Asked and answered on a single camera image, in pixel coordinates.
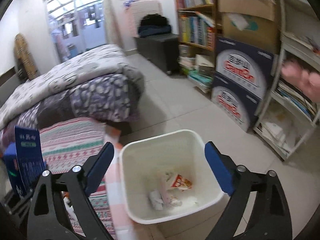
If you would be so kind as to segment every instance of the patterned mat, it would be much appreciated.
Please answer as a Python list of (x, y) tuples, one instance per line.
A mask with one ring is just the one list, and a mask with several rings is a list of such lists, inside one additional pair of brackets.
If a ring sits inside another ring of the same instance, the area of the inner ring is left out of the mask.
[[(40, 131), (41, 149), (49, 170), (55, 173), (69, 171), (75, 165), (82, 165), (89, 156), (97, 154), (104, 145), (105, 135), (118, 138), (119, 131), (91, 118), (80, 117), (57, 123)], [(89, 200), (105, 228), (116, 239), (105, 181)], [(76, 233), (84, 235), (78, 221), (70, 219)]]

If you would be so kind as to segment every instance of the headboard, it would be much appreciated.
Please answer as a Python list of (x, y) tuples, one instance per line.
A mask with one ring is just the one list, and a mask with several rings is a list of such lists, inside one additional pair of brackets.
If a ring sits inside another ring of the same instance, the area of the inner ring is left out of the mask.
[(7, 101), (9, 96), (20, 85), (20, 80), (14, 68), (0, 76), (0, 107)]

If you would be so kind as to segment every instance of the metal screw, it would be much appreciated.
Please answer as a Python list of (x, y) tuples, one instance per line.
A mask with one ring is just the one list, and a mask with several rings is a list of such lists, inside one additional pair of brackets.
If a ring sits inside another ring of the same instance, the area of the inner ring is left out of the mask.
[(42, 172), (42, 176), (44, 176), (44, 177), (46, 177), (46, 176), (48, 176), (50, 174), (50, 171), (44, 171), (44, 172)]
[(239, 165), (239, 166), (237, 167), (237, 170), (240, 171), (240, 172), (245, 172), (247, 169), (246, 169), (246, 167), (244, 167), (243, 165)]
[(79, 165), (74, 166), (74, 167), (72, 168), (72, 171), (73, 171), (73, 172), (79, 172), (79, 171), (81, 171), (81, 166), (79, 166)]
[(275, 177), (275, 176), (277, 176), (277, 174), (276, 174), (276, 172), (275, 172), (275, 171), (269, 171), (269, 175), (270, 175), (271, 177)]

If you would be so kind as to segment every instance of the pink stuffed object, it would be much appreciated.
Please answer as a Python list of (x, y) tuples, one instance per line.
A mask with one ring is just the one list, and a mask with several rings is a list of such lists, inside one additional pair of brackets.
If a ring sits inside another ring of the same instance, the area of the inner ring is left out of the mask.
[(287, 61), (282, 67), (282, 77), (299, 88), (313, 102), (320, 102), (320, 75), (302, 69), (297, 61)]

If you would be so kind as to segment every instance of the white shelf rack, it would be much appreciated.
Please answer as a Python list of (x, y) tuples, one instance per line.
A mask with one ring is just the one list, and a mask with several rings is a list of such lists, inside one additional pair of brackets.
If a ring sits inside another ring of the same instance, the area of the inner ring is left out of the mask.
[[(289, 33), (286, 31), (286, 18), (285, 18), (285, 3), (288, 3), (290, 6), (297, 8), (297, 10), (304, 12), (305, 14), (312, 16), (315, 20), (318, 21), (316, 14), (314, 13), (312, 7), (308, 3), (307, 0), (280, 0), (281, 3), (281, 13), (282, 13), (282, 35), (281, 35), (281, 52), (278, 59), (278, 67), (274, 73), (274, 81), (269, 93), (266, 96), (266, 102), (264, 107), (259, 115), (258, 121), (255, 124), (253, 130), (260, 135), (278, 154), (283, 160), (287, 160), (297, 149), (300, 145), (308, 140), (308, 138), (312, 135), (314, 130), (316, 129), (319, 123), (320, 117), (320, 109), (318, 110), (314, 119), (310, 119), (301, 109), (299, 109), (292, 101), (289, 99), (282, 97), (276, 92), (280, 75), (281, 75), (281, 66), (282, 62), (286, 59), (286, 52), (290, 52), (291, 54), (299, 57), (317, 71), (320, 72), (320, 57), (316, 55), (312, 47), (301, 41), (297, 38), (294, 34)], [(304, 134), (300, 135), (300, 140), (296, 143), (296, 145), (291, 149), (290, 152), (285, 151), (281, 147), (279, 147), (274, 141), (270, 138), (263, 135), (262, 131), (260, 130), (260, 124), (263, 121), (268, 107), (272, 100), (277, 101), (280, 105), (286, 108), (294, 117), (299, 120), (299, 122), (303, 123), (306, 127)]]

